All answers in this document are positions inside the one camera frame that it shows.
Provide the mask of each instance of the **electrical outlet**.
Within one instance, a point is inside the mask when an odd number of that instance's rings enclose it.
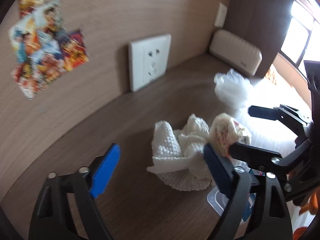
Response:
[[[170,34],[130,42],[131,91],[135,92],[165,74],[170,44]]]

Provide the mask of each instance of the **crumpled towel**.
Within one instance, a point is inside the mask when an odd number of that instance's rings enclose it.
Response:
[[[210,130],[207,123],[194,114],[182,130],[173,131],[168,122],[157,122],[152,141],[154,166],[147,171],[177,190],[205,189],[215,182],[203,158],[204,145],[210,142],[218,154],[226,156],[228,147],[236,141],[249,144],[251,134],[225,113],[214,119]]]

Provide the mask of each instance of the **window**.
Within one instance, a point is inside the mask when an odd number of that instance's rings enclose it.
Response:
[[[280,53],[306,77],[303,61],[320,61],[320,24],[297,0],[292,4],[291,15]]]

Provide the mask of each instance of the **wooden desk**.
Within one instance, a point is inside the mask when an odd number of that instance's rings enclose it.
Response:
[[[47,174],[73,173],[115,142],[121,147],[121,159],[106,192],[97,198],[114,238],[207,239],[219,219],[206,200],[212,188],[180,192],[146,171],[152,165],[155,122],[166,120],[179,129],[194,113],[210,126],[217,114],[226,112],[249,128],[252,145],[284,155],[294,149],[296,137],[278,121],[251,118],[246,111],[232,110],[218,101],[213,77],[228,69],[211,55],[201,55],[170,69],[137,93],[121,96],[74,127],[30,165],[2,201],[12,224],[27,239],[33,207]],[[310,111],[299,96],[282,93],[268,80],[252,79],[252,83],[257,88],[254,104],[285,103]],[[79,218],[75,220],[79,227]]]

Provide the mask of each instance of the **wooden wall panel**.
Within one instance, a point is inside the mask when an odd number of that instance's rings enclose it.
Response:
[[[25,169],[84,118],[129,88],[127,43],[171,33],[169,66],[207,50],[219,2],[229,0],[60,0],[67,31],[82,28],[90,62],[26,99],[10,75],[16,66],[8,30],[0,25],[0,200]]]
[[[257,46],[262,61],[256,76],[264,77],[287,34],[294,0],[231,0],[224,28]]]

